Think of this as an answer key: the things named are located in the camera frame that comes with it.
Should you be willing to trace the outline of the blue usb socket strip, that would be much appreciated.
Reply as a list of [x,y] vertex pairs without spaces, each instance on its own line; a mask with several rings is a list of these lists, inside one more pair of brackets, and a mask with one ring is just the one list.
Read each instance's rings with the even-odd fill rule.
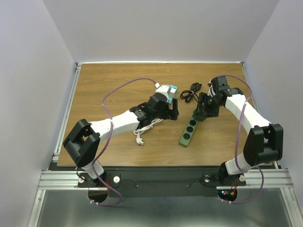
[[171,105],[172,104],[172,99],[175,97],[175,94],[178,90],[177,86],[174,85],[170,85],[170,89],[168,92],[169,98],[168,98],[168,103]]

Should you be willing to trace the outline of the green power strip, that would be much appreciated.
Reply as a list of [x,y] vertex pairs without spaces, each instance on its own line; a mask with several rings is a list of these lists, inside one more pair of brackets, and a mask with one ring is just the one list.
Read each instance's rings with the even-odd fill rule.
[[188,121],[188,124],[186,125],[185,130],[179,140],[179,144],[181,146],[187,147],[189,145],[197,125],[198,125],[198,121],[195,120],[193,116],[191,116],[191,118]]

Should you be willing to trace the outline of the white charger plug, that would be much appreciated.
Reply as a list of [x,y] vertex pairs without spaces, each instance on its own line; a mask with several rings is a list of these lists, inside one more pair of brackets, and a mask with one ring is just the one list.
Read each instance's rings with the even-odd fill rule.
[[175,96],[175,93],[176,93],[177,89],[178,88],[174,85],[169,86],[168,95],[169,95],[170,98],[173,98]]

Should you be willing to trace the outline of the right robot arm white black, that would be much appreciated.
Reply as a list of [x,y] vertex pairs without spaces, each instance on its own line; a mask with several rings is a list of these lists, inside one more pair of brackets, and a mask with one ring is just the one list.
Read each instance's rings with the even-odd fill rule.
[[250,98],[237,87],[228,85],[227,76],[211,79],[207,93],[200,93],[193,119],[204,121],[218,117],[220,107],[225,107],[239,121],[238,129],[244,128],[247,139],[243,152],[235,152],[234,158],[221,164],[218,180],[229,184],[242,173],[261,164],[281,160],[284,130],[280,124],[272,124],[262,117],[249,103]]

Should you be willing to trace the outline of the dark green cube adapter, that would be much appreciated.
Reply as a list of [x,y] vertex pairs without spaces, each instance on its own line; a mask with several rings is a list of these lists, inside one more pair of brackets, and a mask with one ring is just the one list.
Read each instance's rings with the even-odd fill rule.
[[199,111],[194,111],[192,117],[195,121],[198,121],[198,122],[202,122],[202,121],[205,120],[204,114],[202,112],[199,112]]

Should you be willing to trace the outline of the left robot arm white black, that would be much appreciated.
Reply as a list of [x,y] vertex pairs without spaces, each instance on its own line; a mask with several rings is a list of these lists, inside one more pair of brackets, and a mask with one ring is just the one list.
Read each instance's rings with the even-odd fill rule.
[[155,93],[148,102],[132,107],[120,115],[96,122],[79,120],[63,141],[63,146],[76,167],[85,170],[89,175],[89,181],[94,186],[101,186],[105,182],[105,174],[96,156],[101,142],[106,140],[102,149],[104,152],[111,137],[140,130],[156,119],[176,120],[178,115],[177,99],[173,98],[169,103],[164,94]]

